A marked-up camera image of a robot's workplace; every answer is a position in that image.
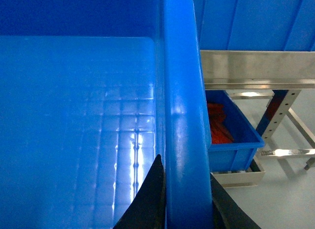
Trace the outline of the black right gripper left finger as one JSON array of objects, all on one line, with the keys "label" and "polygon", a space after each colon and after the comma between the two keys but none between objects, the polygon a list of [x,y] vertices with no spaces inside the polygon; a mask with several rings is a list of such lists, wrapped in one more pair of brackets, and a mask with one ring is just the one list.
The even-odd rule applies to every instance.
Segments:
[{"label": "black right gripper left finger", "polygon": [[114,225],[115,229],[165,228],[166,176],[158,154],[133,202]]}]

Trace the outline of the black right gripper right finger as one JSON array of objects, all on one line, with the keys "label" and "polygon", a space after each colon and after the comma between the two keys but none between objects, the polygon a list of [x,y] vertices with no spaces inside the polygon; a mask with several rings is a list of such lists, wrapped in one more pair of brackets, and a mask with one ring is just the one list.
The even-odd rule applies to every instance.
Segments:
[{"label": "black right gripper right finger", "polygon": [[215,229],[261,229],[210,174]]}]

